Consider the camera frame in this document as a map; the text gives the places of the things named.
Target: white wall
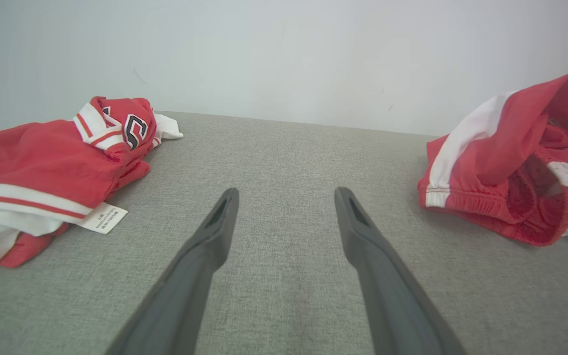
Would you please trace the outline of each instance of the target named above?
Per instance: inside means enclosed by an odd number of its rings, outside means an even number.
[[[93,95],[443,135],[568,72],[568,0],[0,0],[0,130]]]

